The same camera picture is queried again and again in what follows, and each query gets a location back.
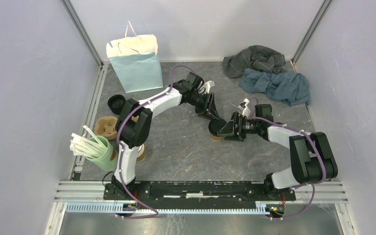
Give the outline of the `black coffee cup lid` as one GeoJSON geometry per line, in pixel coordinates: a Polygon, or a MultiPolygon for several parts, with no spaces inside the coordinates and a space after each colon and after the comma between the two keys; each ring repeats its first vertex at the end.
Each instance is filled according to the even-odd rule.
{"type": "Polygon", "coordinates": [[[212,119],[208,124],[208,130],[210,134],[218,136],[218,131],[220,131],[227,122],[223,119],[212,119]]]}

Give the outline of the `brown paper coffee cup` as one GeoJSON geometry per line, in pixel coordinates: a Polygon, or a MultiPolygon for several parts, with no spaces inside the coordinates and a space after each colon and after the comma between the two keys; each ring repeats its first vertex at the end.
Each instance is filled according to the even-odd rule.
{"type": "Polygon", "coordinates": [[[217,132],[210,132],[210,136],[214,141],[221,141],[224,139],[224,136],[218,135],[217,132]]]}

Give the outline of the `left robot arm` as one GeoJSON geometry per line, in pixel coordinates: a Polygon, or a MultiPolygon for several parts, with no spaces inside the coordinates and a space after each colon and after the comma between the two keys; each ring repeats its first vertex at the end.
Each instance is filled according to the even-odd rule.
{"type": "Polygon", "coordinates": [[[170,84],[164,91],[142,100],[129,99],[124,103],[115,125],[118,147],[112,159],[117,162],[111,183],[105,184],[104,199],[129,199],[134,194],[135,166],[139,148],[146,142],[152,120],[164,111],[181,104],[194,107],[195,113],[208,120],[219,119],[215,94],[210,91],[214,82],[205,82],[190,72],[185,79],[170,84]]]}

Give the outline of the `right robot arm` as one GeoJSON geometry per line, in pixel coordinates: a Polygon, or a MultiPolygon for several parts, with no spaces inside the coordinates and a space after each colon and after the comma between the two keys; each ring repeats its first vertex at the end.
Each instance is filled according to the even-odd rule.
{"type": "Polygon", "coordinates": [[[256,134],[289,150],[290,167],[269,173],[264,180],[263,194],[270,200],[277,199],[286,189],[320,184],[338,175],[326,134],[310,133],[274,122],[270,104],[256,105],[255,115],[251,118],[234,112],[230,121],[218,122],[215,134],[231,141],[244,141],[247,135],[256,134]]]}

